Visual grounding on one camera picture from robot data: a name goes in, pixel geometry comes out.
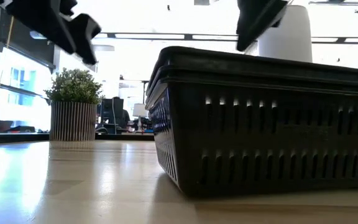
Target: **wooden table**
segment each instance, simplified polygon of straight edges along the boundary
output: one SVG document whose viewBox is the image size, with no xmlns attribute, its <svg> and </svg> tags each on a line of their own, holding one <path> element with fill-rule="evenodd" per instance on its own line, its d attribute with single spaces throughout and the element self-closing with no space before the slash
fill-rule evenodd
<svg viewBox="0 0 358 224">
<path fill-rule="evenodd" d="M 0 223 L 358 223 L 358 190 L 192 200 L 153 142 L 6 144 Z"/>
</svg>

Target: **green leaves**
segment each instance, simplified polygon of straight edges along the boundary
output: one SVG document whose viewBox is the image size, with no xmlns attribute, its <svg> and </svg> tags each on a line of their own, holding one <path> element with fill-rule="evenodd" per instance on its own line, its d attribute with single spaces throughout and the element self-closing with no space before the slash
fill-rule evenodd
<svg viewBox="0 0 358 224">
<path fill-rule="evenodd" d="M 87 70 L 67 70 L 56 74 L 52 87 L 44 90 L 52 101 L 98 104 L 101 99 L 101 87 Z"/>
</svg>

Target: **black plastic basket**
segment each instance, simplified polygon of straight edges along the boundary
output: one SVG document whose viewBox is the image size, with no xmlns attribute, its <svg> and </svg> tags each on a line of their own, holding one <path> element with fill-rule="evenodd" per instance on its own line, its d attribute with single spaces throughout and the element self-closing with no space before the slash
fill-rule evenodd
<svg viewBox="0 0 358 224">
<path fill-rule="evenodd" d="M 169 51 L 157 64 L 176 67 L 152 75 L 147 107 L 158 161 L 184 193 L 358 187 L 358 70 Z M 212 63 L 235 57 L 238 66 L 242 58 L 248 67 L 197 69 L 186 54 Z"/>
</svg>

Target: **planter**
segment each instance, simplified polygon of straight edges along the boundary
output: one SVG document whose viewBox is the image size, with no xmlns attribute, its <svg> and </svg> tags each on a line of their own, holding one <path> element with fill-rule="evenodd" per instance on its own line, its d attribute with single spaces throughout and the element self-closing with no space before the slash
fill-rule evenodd
<svg viewBox="0 0 358 224">
<path fill-rule="evenodd" d="M 96 107 L 89 103 L 52 102 L 51 141 L 93 141 Z"/>
</svg>

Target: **desk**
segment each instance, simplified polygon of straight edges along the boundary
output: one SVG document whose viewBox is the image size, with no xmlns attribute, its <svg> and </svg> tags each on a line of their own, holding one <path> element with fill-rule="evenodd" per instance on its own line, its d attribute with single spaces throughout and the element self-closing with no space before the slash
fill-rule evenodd
<svg viewBox="0 0 358 224">
<path fill-rule="evenodd" d="M 358 190 L 192 200 L 154 142 L 6 144 L 0 223 L 358 223 Z"/>
</svg>

